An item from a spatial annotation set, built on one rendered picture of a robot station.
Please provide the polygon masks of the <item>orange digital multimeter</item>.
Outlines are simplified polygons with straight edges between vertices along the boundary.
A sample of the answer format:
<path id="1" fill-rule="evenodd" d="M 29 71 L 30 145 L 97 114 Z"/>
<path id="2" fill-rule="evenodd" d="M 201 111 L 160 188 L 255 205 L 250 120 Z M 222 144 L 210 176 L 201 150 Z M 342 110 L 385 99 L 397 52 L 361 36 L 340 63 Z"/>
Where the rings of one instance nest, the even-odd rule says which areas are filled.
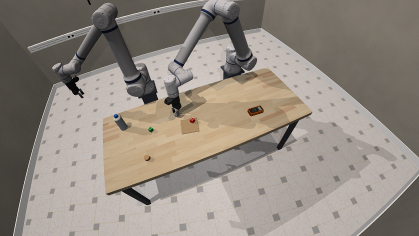
<path id="1" fill-rule="evenodd" d="M 249 108 L 247 112 L 249 113 L 250 116 L 255 116 L 255 115 L 263 113 L 264 109 L 262 108 L 261 105 L 259 105 L 256 107 Z"/>

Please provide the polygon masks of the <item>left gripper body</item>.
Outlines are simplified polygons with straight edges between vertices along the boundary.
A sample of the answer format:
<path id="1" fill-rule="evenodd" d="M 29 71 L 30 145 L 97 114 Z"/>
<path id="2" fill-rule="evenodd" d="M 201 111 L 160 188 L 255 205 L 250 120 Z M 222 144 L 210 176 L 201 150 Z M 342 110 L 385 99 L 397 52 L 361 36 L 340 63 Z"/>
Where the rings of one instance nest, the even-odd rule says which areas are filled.
<path id="1" fill-rule="evenodd" d="M 164 100 L 164 103 L 167 105 L 172 105 L 173 108 L 179 110 L 182 106 L 180 103 L 179 91 L 176 94 L 170 95 Z"/>

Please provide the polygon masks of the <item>grey plastic bottle with blue cap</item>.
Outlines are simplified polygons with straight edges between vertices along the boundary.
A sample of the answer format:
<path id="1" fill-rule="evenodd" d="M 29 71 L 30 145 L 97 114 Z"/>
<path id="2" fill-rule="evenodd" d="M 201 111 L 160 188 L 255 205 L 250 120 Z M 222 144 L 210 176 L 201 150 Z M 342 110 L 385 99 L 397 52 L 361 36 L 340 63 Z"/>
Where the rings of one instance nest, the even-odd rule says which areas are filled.
<path id="1" fill-rule="evenodd" d="M 127 124 L 119 114 L 115 114 L 113 120 L 122 131 L 125 131 L 128 128 Z"/>

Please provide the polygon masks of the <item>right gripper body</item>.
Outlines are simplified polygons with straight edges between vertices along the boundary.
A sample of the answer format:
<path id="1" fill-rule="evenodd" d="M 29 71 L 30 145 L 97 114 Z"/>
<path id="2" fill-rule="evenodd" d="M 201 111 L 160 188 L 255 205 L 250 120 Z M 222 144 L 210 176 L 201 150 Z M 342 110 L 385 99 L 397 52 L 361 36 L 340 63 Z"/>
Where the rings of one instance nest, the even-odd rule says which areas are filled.
<path id="1" fill-rule="evenodd" d="M 75 75 L 75 77 L 69 76 L 67 79 L 62 80 L 62 82 L 72 91 L 74 95 L 79 93 L 79 88 L 76 85 L 76 82 L 79 81 L 79 77 Z"/>

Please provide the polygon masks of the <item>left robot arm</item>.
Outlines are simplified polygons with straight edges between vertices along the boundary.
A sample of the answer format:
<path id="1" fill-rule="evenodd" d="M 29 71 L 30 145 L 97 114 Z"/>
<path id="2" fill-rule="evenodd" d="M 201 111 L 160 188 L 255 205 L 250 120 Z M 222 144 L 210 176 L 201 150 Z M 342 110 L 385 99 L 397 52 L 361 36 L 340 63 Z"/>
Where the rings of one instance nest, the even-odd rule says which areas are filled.
<path id="1" fill-rule="evenodd" d="M 229 74 L 237 74 L 241 67 L 252 70 L 257 58 L 248 47 L 246 37 L 239 19 L 240 7 L 231 0 L 209 0 L 201 9 L 200 17 L 183 43 L 174 61 L 168 64 L 172 73 L 164 78 L 164 85 L 169 95 L 178 92 L 178 87 L 193 79 L 192 72 L 183 66 L 211 21 L 219 15 L 225 25 L 232 44 L 226 47 L 226 63 L 224 70 Z"/>

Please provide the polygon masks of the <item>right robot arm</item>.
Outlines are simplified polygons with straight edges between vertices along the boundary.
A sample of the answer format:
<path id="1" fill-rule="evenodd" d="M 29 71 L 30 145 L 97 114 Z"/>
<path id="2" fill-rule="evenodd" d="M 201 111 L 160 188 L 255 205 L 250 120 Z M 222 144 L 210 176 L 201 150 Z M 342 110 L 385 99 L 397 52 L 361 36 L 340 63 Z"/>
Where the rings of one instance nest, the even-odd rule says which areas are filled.
<path id="1" fill-rule="evenodd" d="M 103 34 L 123 73 L 127 93 L 133 97 L 140 97 L 151 93 L 155 89 L 155 84 L 150 78 L 146 65 L 144 63 L 134 64 L 115 20 L 117 15 L 118 9 L 112 3 L 103 4 L 93 13 L 91 18 L 93 26 L 70 63 L 65 65 L 57 63 L 52 67 L 61 81 L 81 71 L 81 65 Z"/>

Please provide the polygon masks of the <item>brown square mat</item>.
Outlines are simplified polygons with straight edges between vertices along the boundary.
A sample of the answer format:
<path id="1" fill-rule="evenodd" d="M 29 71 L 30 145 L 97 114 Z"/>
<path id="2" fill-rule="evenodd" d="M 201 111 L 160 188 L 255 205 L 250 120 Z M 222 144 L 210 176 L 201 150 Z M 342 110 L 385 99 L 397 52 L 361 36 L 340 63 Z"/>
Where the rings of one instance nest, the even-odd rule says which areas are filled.
<path id="1" fill-rule="evenodd" d="M 198 126 L 197 117 L 195 117 L 193 119 L 195 120 L 194 123 L 191 123 L 190 122 L 190 119 L 180 120 L 182 134 L 199 132 L 199 126 Z"/>

